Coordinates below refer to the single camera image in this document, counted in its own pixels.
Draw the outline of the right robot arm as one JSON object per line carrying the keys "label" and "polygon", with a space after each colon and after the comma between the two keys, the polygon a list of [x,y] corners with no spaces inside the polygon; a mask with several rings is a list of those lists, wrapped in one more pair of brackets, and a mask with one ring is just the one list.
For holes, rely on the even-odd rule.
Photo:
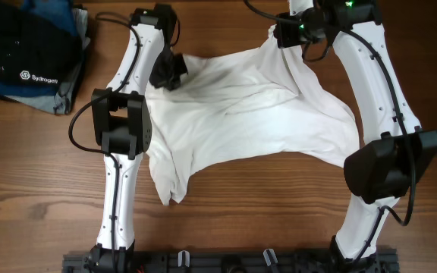
{"label": "right robot arm", "polygon": [[351,200],[325,265],[336,272],[379,270],[388,261],[378,251],[379,234],[387,217],[410,223],[417,184],[437,153],[437,133],[422,128],[405,99],[377,2],[292,1],[275,20],[281,48],[324,42],[338,56],[360,110],[364,145],[344,161]]}

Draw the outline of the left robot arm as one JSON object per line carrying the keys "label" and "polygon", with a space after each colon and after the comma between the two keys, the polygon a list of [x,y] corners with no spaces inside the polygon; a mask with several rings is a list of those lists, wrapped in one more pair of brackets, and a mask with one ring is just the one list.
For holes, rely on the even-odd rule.
{"label": "left robot arm", "polygon": [[85,272],[132,272],[134,191],[143,154],[152,140],[145,99],[148,86],[177,89],[187,73],[184,57],[172,49],[180,35],[174,9],[138,8],[125,24],[130,37],[117,74],[92,94],[96,143],[104,155],[105,203],[96,245],[83,258]]}

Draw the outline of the white polo shirt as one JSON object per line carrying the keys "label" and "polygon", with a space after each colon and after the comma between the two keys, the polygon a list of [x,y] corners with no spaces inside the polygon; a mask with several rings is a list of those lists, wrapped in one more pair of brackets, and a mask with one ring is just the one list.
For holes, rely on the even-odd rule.
{"label": "white polo shirt", "polygon": [[212,165],[299,152],[331,165],[360,146],[351,109],[324,90],[299,46],[259,47],[214,58],[185,55],[175,90],[148,86],[147,155],[163,205],[187,195],[189,179]]}

